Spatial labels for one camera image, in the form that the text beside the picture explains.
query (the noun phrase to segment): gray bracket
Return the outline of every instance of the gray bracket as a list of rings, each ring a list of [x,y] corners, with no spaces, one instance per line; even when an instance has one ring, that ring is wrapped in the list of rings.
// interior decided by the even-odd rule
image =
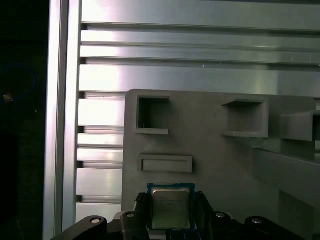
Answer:
[[[254,149],[253,175],[320,210],[320,164]]]
[[[137,134],[168,135],[170,95],[159,92],[136,92],[133,129]]]
[[[320,140],[320,111],[281,115],[280,136],[282,139],[307,142]]]
[[[266,97],[236,98],[223,104],[227,112],[224,136],[267,138],[269,135],[269,101]]]

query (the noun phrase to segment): gray platform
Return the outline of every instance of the gray platform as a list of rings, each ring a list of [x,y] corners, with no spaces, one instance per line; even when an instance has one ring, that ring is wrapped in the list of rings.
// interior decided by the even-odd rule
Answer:
[[[262,216],[310,239],[317,203],[311,206],[314,199],[307,204],[268,179],[260,181],[253,167],[254,156],[261,154],[253,152],[255,148],[314,161],[314,141],[282,139],[280,126],[282,115],[315,109],[308,97],[129,91],[122,210],[134,207],[147,183],[195,183],[216,211],[238,221]]]

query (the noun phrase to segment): metal surface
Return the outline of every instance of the metal surface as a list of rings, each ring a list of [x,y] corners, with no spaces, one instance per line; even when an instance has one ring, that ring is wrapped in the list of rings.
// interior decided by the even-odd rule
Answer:
[[[91,220],[91,223],[93,223],[93,224],[97,224],[97,223],[99,223],[100,222],[100,219],[92,219]]]
[[[123,97],[127,91],[320,97],[319,8],[194,0],[70,0],[69,12],[62,14],[65,20],[69,14],[68,26],[58,18],[51,18],[54,25],[50,25],[50,32],[55,28],[51,42],[64,39],[62,31],[60,36],[57,32],[59,23],[69,29],[66,109],[59,108],[59,116],[66,113],[65,145],[55,131],[55,115],[49,113],[47,136],[56,134],[60,144],[50,143],[54,137],[46,143],[52,151],[65,147],[63,228],[71,226],[75,216],[92,215],[94,205],[100,210],[105,207],[103,214],[107,215],[108,207],[100,204],[121,196],[110,196],[107,191],[111,184],[121,191],[121,178],[114,174],[108,178],[103,171],[120,173],[122,169]],[[54,16],[57,8],[51,12]],[[63,47],[51,49],[49,55],[64,56]],[[58,74],[50,73],[56,69],[54,64],[49,61],[49,79]],[[48,94],[55,94],[58,83],[49,83]],[[48,106],[55,103],[48,97]],[[52,178],[61,174],[53,156],[47,152],[46,171],[52,174],[46,175],[46,182],[57,184],[62,177]],[[78,167],[86,187],[80,187],[76,196]],[[46,195],[51,198],[53,185],[47,185]],[[58,221],[51,214],[55,205],[48,202],[47,206],[45,219]]]
[[[190,47],[82,46],[84,58],[135,58],[247,63],[320,64],[320,53]]]
[[[224,215],[222,212],[218,212],[218,213],[216,214],[216,216],[217,216],[218,218],[224,218],[224,217],[225,217],[225,215]]]
[[[79,90],[83,92],[161,89],[266,95],[281,92],[320,97],[320,74],[314,71],[225,69],[203,67],[203,64],[198,67],[81,65],[79,81]]]
[[[68,2],[50,1],[42,238],[61,232]]]
[[[190,228],[190,188],[154,187],[151,194],[153,229]]]
[[[81,1],[69,0],[62,230],[76,221],[76,159],[78,136],[79,52]]]
[[[123,126],[125,99],[106,97],[104,100],[79,100],[79,126]]]
[[[123,148],[124,136],[118,134],[78,134],[79,147]]]
[[[77,159],[83,162],[108,162],[121,164],[124,151],[121,148],[78,148]]]
[[[320,209],[319,164],[256,149],[253,151],[253,175]]]
[[[78,168],[76,194],[78,196],[122,195],[122,170]]]
[[[261,221],[259,218],[253,218],[253,219],[252,219],[252,222],[253,222],[254,224],[262,224],[262,221]]]
[[[320,30],[319,12],[317,5],[192,0],[95,0],[93,3],[84,0],[82,22],[317,31]]]
[[[143,29],[134,31],[118,31],[105,29],[98,26],[90,26],[89,30],[81,31],[81,43],[85,47],[114,46],[118,49],[127,46],[167,46],[179,48],[181,46],[214,47],[223,49],[251,49],[251,50],[283,50],[292,52],[319,52],[319,40],[316,37],[305,38],[300,36],[279,35],[252,35],[250,33],[236,34],[234,32],[203,31],[199,34],[194,30],[184,31],[148,31]]]

